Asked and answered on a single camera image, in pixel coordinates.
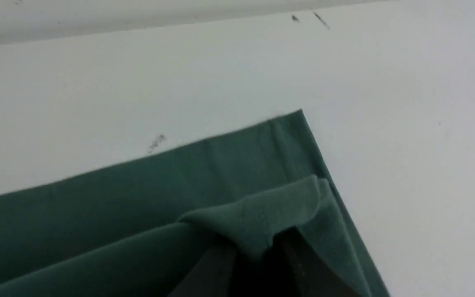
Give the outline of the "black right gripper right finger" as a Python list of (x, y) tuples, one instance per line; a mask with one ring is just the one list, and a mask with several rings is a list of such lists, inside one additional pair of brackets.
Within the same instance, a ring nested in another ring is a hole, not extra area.
[(296, 228), (277, 235), (277, 285), (282, 297), (358, 297)]

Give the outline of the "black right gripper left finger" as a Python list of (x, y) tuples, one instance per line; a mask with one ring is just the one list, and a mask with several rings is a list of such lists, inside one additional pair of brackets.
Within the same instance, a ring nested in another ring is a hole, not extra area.
[(212, 244), (168, 297), (228, 297), (237, 252), (233, 244)]

